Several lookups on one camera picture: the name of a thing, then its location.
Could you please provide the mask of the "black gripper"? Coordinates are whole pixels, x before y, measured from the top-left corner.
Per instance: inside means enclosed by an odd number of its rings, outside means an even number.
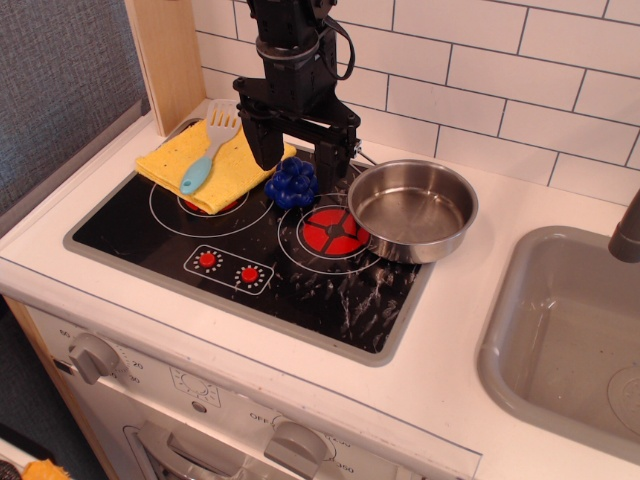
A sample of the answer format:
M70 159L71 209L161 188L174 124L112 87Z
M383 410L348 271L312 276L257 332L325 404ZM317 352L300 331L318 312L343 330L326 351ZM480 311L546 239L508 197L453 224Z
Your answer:
M356 155L361 120L336 95L337 83L349 78L353 65L340 74L334 48L261 55L264 76L239 77L233 83L254 159L262 170L273 169L284 153L284 134L314 143L319 192L327 193Z

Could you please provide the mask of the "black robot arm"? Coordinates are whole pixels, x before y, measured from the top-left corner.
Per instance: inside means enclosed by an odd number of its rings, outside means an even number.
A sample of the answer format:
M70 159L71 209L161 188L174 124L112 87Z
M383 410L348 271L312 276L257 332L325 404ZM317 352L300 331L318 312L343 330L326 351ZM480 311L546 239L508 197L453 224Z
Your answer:
M331 1L252 1L258 27L261 78L239 77L239 116L256 163L270 170L280 161L286 135L314 146L322 192L346 174L360 141L360 117L336 95L355 63L338 72L337 39L346 30L329 15Z

